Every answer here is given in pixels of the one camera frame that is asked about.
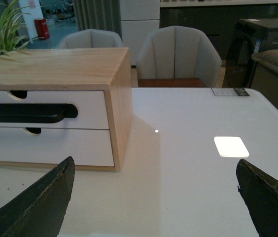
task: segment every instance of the label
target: label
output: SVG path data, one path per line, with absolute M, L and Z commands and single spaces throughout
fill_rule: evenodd
M 254 48 L 254 53 L 257 53 L 259 51 L 259 47 L 261 46 L 262 41 L 260 39 L 257 40 Z

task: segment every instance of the appliance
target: appliance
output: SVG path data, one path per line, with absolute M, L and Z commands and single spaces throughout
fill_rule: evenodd
M 278 18 L 240 19 L 226 60 L 224 87 L 250 87 L 256 62 L 251 55 L 278 49 Z
M 48 31 L 46 19 L 44 19 L 44 18 L 35 19 L 34 22 L 35 22 L 35 27 L 36 27 L 39 39 L 40 40 L 49 39 L 50 34 L 49 34 L 49 31 Z
M 136 65 L 148 33 L 160 27 L 159 0 L 120 0 L 122 40 L 129 47 L 131 65 Z

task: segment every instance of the washing machine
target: washing machine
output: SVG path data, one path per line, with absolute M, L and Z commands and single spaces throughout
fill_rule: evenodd
M 250 88 L 257 64 L 251 55 L 270 49 L 278 49 L 278 18 L 237 21 L 223 86 Z

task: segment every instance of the dark green object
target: dark green object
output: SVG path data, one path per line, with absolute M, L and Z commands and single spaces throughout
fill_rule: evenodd
M 239 192 L 260 237 L 278 237 L 278 180 L 248 161 L 237 166 Z
M 74 161 L 68 157 L 0 208 L 0 237 L 56 237 L 73 181 Z

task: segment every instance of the sticker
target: sticker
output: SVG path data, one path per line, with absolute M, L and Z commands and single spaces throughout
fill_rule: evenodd
M 257 40 L 254 48 L 254 53 L 257 53 L 259 51 L 259 47 L 261 46 L 262 41 L 260 39 Z
M 237 93 L 238 96 L 249 96 L 248 92 L 245 90 L 245 88 L 233 88 L 234 91 Z
M 238 96 L 233 88 L 212 88 L 215 96 Z

